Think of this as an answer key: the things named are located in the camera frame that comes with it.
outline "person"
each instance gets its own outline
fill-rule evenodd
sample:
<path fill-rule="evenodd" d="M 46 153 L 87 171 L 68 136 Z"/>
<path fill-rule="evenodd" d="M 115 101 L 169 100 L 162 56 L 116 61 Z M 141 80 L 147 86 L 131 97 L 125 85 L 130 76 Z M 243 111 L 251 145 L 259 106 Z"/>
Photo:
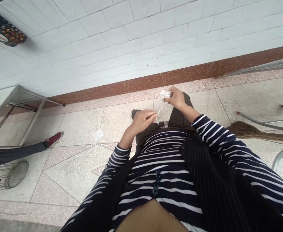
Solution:
<path fill-rule="evenodd" d="M 198 113 L 187 94 L 169 91 L 169 127 L 158 127 L 155 111 L 133 111 L 102 175 L 61 231 L 283 231 L 283 179 Z"/>
<path fill-rule="evenodd" d="M 34 145 L 12 149 L 0 149 L 0 165 L 45 151 L 47 148 L 53 147 L 62 137 L 63 132 L 58 132 L 44 142 Z"/>

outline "red shoe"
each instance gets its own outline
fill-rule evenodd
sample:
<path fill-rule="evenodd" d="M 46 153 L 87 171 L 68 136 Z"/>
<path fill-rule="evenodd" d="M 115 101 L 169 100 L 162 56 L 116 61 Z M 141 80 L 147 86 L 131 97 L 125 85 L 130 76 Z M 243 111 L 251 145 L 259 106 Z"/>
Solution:
<path fill-rule="evenodd" d="M 54 136 L 47 139 L 46 142 L 48 143 L 48 147 L 53 147 L 60 139 L 62 139 L 63 135 L 63 132 L 58 132 Z"/>

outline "navy and white striped top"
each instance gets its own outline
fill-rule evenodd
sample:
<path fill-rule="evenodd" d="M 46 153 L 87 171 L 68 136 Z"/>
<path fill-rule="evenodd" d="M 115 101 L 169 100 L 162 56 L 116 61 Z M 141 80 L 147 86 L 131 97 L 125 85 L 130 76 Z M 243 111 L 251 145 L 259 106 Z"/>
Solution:
<path fill-rule="evenodd" d="M 216 155 L 223 162 L 241 172 L 253 188 L 283 216 L 283 179 L 280 176 L 234 134 L 205 115 L 199 116 L 191 125 L 202 140 L 217 151 Z M 131 210 L 152 199 L 156 199 L 188 231 L 206 230 L 194 183 L 179 151 L 179 146 L 188 135 L 181 130 L 171 130 L 158 132 L 146 141 L 129 173 L 128 185 L 120 197 L 110 232 L 121 224 Z M 124 150 L 118 145 L 115 147 L 102 175 L 64 225 L 63 231 L 73 228 L 78 214 L 91 206 L 92 197 L 101 194 L 115 173 L 129 160 L 130 151 L 131 149 Z M 152 191 L 158 173 L 161 180 L 155 195 Z"/>

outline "finger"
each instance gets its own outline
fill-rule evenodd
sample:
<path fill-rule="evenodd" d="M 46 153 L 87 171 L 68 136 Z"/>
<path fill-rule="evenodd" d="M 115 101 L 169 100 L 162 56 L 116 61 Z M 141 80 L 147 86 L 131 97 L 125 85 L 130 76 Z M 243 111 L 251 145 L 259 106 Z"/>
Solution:
<path fill-rule="evenodd" d="M 146 120 L 146 122 L 149 122 L 149 125 L 150 125 L 150 123 L 155 123 L 155 120 L 156 120 L 156 118 L 157 118 L 157 114 L 154 114 L 154 115 L 152 115 L 152 116 L 150 116 L 147 120 Z"/>
<path fill-rule="evenodd" d="M 152 111 L 152 110 L 149 110 L 149 111 L 145 111 L 145 117 L 150 117 L 154 114 L 156 114 L 157 112 L 156 111 Z"/>
<path fill-rule="evenodd" d="M 167 103 L 170 103 L 171 98 L 164 98 L 164 101 L 167 102 Z"/>
<path fill-rule="evenodd" d="M 170 87 L 167 91 L 174 91 L 174 90 L 176 90 L 177 88 L 175 87 L 175 86 L 172 86 L 172 87 Z"/>

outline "white string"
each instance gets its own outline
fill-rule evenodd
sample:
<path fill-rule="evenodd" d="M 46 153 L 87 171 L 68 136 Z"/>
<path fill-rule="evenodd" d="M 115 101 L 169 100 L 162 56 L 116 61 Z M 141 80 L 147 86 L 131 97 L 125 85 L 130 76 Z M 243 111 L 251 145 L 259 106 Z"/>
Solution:
<path fill-rule="evenodd" d="M 160 92 L 161 100 L 162 100 L 163 104 L 165 103 L 164 98 L 170 98 L 171 97 L 171 93 L 172 93 L 172 91 L 167 91 L 167 90 L 162 90 Z M 161 106 L 160 110 L 158 111 L 158 115 L 159 115 L 160 111 L 162 110 L 162 108 L 163 108 L 163 105 Z"/>

